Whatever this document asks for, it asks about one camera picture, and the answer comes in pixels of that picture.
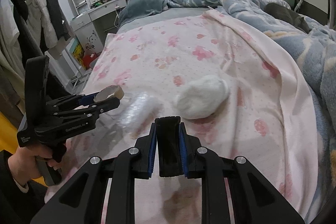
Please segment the screw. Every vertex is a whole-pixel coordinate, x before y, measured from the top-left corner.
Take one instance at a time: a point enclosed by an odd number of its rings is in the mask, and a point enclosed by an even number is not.
[[[139,152],[139,149],[137,149],[136,147],[132,147],[128,150],[128,153],[130,153],[131,155],[135,155]]]
[[[242,156],[238,157],[236,159],[236,161],[239,163],[239,164],[244,164],[246,162],[246,159]]]
[[[208,152],[208,150],[205,147],[199,147],[197,148],[197,152],[199,152],[200,154],[205,154],[206,152]]]
[[[100,162],[100,158],[98,158],[98,157],[92,157],[90,159],[90,163],[92,163],[92,164],[97,164],[99,162]]]

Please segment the blue comforter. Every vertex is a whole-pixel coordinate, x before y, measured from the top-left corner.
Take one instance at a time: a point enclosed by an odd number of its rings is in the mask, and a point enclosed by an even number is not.
[[[305,80],[311,87],[317,130],[323,145],[319,151],[318,187],[311,214],[314,215],[330,193],[331,169],[336,170],[336,32],[315,20],[305,17],[312,31],[306,34],[292,25],[265,13],[269,2],[276,2],[290,9],[282,0],[167,0],[170,7],[217,8],[263,32],[295,60]]]

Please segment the cable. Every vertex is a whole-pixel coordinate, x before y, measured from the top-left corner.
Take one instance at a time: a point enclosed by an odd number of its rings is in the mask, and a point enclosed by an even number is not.
[[[117,21],[117,18],[119,18],[119,14],[118,14],[117,10],[115,10],[115,12],[116,12],[116,16],[115,16],[115,20],[114,20],[113,24],[118,29],[119,23],[118,23],[118,26],[116,26],[116,21]]]

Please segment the pink floral bed sheet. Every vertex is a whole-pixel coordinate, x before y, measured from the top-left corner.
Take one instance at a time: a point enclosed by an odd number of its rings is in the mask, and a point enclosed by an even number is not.
[[[318,173],[308,86],[273,40],[215,10],[108,35],[83,93],[121,85],[127,94],[154,95],[162,108],[137,132],[124,135],[112,128],[118,113],[101,115],[95,130],[68,140],[64,182],[91,156],[108,159],[132,147],[155,117],[176,115],[172,101],[180,87],[209,74],[229,83],[230,96],[210,117],[184,121],[187,132],[222,157],[247,157],[305,217]],[[158,170],[156,158],[152,179],[135,182],[136,223],[200,223],[201,182],[159,178]],[[46,201],[63,183],[48,189]]]

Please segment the plastic bag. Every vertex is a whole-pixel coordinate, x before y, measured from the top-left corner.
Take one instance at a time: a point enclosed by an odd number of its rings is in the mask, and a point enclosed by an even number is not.
[[[140,93],[120,115],[117,125],[123,133],[135,133],[148,117],[158,111],[161,102],[147,92]]]

